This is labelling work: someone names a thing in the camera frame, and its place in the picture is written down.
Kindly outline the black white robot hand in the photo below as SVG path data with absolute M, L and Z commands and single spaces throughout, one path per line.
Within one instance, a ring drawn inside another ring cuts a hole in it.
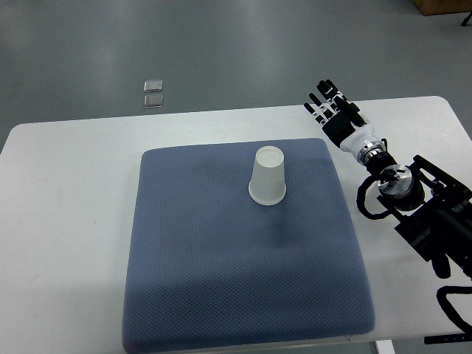
M 329 140 L 344 152 L 361 152 L 367 146 L 379 141 L 371 124 L 366 124 L 360 115 L 359 107 L 349 102 L 331 80 L 324 80 L 316 86 L 335 114 L 314 94 L 309 98 L 317 107 L 316 111 L 309 103 L 304 103 L 306 111 L 315 119 Z

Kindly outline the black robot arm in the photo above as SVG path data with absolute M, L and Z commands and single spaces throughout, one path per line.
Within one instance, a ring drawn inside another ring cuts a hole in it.
M 358 188 L 358 211 L 370 220 L 394 216 L 395 231 L 441 279 L 457 264 L 471 275 L 471 190 L 416 155 L 409 165 L 398 164 L 385 139 L 361 115 L 331 80 L 317 84 L 321 97 L 310 94 L 304 107 L 327 138 L 350 153 L 368 173 Z

